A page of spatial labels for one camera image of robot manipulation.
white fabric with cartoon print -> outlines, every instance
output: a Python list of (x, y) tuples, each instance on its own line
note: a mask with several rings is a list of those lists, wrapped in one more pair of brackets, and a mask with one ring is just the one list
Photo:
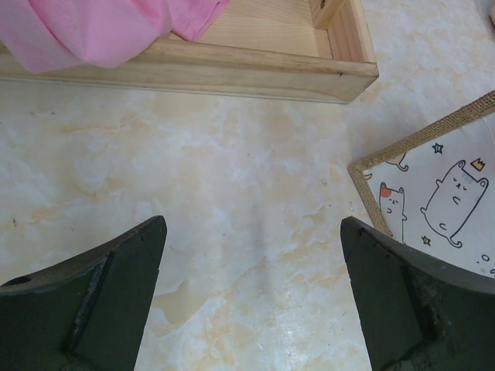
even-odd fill
[(365, 172), (393, 238), (495, 277), (495, 114)]

brown woven border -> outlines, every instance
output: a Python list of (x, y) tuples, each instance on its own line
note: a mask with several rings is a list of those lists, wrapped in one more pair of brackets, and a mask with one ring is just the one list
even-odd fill
[(495, 112), (495, 90), (481, 97), (480, 99), (462, 107), (460, 110), (446, 116), (434, 124), (427, 126), (413, 135), (398, 141), (397, 143), (386, 147), (380, 151), (376, 151), (361, 160), (358, 160), (350, 165), (349, 174), (352, 178), (357, 191), (363, 200), (364, 206), (370, 215), (371, 221), (375, 228), (382, 233), (391, 234), (385, 224), (385, 220), (380, 212), (373, 193), (371, 192), (368, 182), (364, 178), (363, 172), (374, 167), (382, 162), (396, 158), (404, 152), (410, 151), (424, 143), (432, 141), (450, 131), (461, 128), (464, 125), (470, 124), (480, 118)]

cloth fold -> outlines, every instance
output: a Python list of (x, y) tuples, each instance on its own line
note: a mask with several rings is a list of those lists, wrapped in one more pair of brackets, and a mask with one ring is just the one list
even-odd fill
[(172, 28), (197, 41), (229, 0), (0, 0), (0, 40), (30, 72), (116, 67)]

cartoon character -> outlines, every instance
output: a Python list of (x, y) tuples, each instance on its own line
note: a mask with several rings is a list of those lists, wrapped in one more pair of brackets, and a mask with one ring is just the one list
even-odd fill
[(404, 160), (404, 157), (406, 156), (407, 152), (403, 153), (402, 155), (397, 156), (396, 158), (393, 158), (391, 160), (386, 161), (386, 163), (390, 165), (395, 165), (398, 167), (399, 170), (402, 172), (406, 172), (409, 170), (409, 166), (402, 166), (402, 161)]
[(392, 232), (392, 237), (401, 242), (404, 242), (404, 221), (408, 219), (404, 215), (404, 200), (404, 189), (402, 187), (396, 191), (387, 188), (384, 182), (381, 183), (381, 214), (384, 216), (388, 229)]
[(488, 179), (474, 179), (464, 170), (465, 164), (463, 160), (457, 162), (443, 180), (437, 179), (432, 198), (420, 209), (430, 228), (458, 249), (463, 243), (452, 238), (463, 228), (488, 188)]

storage box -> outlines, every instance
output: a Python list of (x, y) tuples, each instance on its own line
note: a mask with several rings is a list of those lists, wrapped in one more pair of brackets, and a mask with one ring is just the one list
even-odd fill
[(377, 78), (361, 0), (232, 0), (199, 43), (158, 39), (116, 69), (35, 75), (0, 44), (0, 79), (10, 80), (348, 103)]

